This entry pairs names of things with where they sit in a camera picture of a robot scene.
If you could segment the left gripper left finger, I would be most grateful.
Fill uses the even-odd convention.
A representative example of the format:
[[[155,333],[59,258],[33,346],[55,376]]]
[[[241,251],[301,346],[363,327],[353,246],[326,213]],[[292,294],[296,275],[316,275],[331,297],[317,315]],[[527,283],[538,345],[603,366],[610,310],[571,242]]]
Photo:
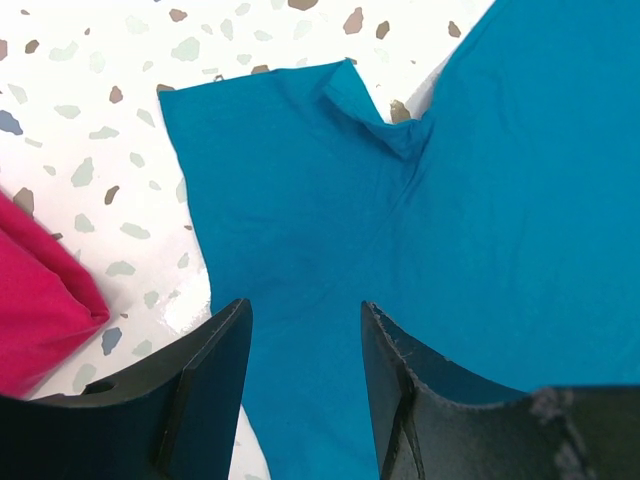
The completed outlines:
[[[2,478],[227,478],[252,326],[236,300],[79,395],[2,397]]]

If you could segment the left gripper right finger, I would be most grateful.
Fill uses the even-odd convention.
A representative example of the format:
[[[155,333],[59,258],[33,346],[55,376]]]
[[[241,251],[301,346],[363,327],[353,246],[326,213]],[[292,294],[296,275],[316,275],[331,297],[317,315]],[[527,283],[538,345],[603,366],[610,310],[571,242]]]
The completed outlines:
[[[361,306],[372,430],[382,479],[636,479],[639,389],[487,380]]]

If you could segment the blue t shirt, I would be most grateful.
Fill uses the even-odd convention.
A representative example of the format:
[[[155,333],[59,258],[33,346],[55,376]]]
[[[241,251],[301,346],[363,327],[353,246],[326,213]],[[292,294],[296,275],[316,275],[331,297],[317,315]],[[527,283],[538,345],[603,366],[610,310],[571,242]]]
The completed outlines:
[[[497,1],[423,116],[350,60],[159,96],[275,479],[382,479],[361,306],[523,393],[639,389],[639,5]]]

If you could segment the folded red t shirt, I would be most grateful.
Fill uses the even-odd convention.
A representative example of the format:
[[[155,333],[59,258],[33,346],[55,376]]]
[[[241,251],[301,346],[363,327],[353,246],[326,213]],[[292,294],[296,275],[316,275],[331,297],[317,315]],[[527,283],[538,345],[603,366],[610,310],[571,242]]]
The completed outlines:
[[[110,319],[92,276],[1,196],[1,393],[24,397]]]

